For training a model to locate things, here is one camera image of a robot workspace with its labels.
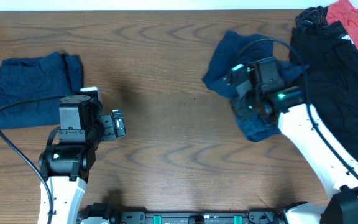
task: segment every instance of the crumpled blue cloth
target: crumpled blue cloth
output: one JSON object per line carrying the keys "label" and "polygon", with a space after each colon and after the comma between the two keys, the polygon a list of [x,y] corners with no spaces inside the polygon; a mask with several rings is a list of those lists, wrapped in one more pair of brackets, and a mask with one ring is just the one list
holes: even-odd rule
{"label": "crumpled blue cloth", "polygon": [[[0,108],[51,96],[72,95],[83,87],[81,61],[54,52],[46,57],[12,58],[0,67]],[[29,103],[0,112],[0,128],[26,128],[60,123],[60,99]]]}
{"label": "crumpled blue cloth", "polygon": [[[259,39],[267,38],[265,36],[254,34],[250,36],[241,36],[233,31],[227,31],[223,39],[219,42],[209,63],[208,72],[203,78],[207,88],[215,91],[219,95],[232,99],[237,96],[234,85],[227,85],[223,80],[231,69],[232,61],[245,45]],[[273,42],[262,41],[248,48],[243,56],[237,61],[247,64],[266,57],[273,56]],[[302,73],[300,66],[295,66],[290,62],[278,62],[280,76],[288,83],[298,78]],[[252,142],[259,142],[267,139],[274,134],[280,134],[280,130],[269,120],[262,120],[258,114],[254,114],[246,121],[236,118],[236,123],[244,133],[246,138]]]}

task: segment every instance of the white backdrop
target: white backdrop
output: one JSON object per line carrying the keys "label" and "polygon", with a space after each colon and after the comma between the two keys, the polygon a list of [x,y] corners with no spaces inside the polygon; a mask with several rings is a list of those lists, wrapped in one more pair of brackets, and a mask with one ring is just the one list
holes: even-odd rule
{"label": "white backdrop", "polygon": [[[0,11],[306,9],[336,0],[0,0]],[[358,0],[351,0],[358,9]]]}

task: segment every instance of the wooden table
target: wooden table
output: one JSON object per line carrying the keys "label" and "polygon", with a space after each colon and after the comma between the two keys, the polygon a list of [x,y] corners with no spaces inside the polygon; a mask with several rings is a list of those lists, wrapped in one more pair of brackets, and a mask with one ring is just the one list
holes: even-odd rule
{"label": "wooden table", "polygon": [[[96,151],[82,208],[246,210],[327,202],[284,136],[245,139],[227,99],[204,86],[227,30],[289,40],[300,11],[0,12],[0,64],[65,50],[81,56],[85,86],[105,113],[124,112],[127,137]],[[277,47],[277,55],[288,51]],[[5,131],[37,162],[53,126]],[[0,138],[0,223],[35,223],[40,181]]]}

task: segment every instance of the black pants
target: black pants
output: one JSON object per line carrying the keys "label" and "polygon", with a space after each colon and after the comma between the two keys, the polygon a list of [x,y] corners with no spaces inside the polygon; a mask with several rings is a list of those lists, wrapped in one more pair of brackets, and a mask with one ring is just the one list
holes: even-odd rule
{"label": "black pants", "polygon": [[[340,22],[294,28],[291,45],[310,64],[310,98],[327,128],[358,161],[358,51]],[[290,61],[297,62],[290,54]],[[295,85],[305,90],[300,77]]]}

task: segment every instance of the wooden tabletop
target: wooden tabletop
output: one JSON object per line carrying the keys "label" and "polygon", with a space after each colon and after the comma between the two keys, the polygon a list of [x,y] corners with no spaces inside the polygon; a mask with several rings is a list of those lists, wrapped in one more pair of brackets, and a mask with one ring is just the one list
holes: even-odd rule
{"label": "wooden tabletop", "polygon": [[[225,31],[289,40],[301,11],[0,12],[0,64],[54,51],[80,55],[85,86],[127,136],[102,143],[81,207],[246,210],[326,194],[296,147],[278,135],[245,139],[227,99],[201,78]],[[288,51],[277,47],[286,59]],[[34,162],[53,126],[5,131]],[[0,223],[35,223],[40,180],[0,138]]]}

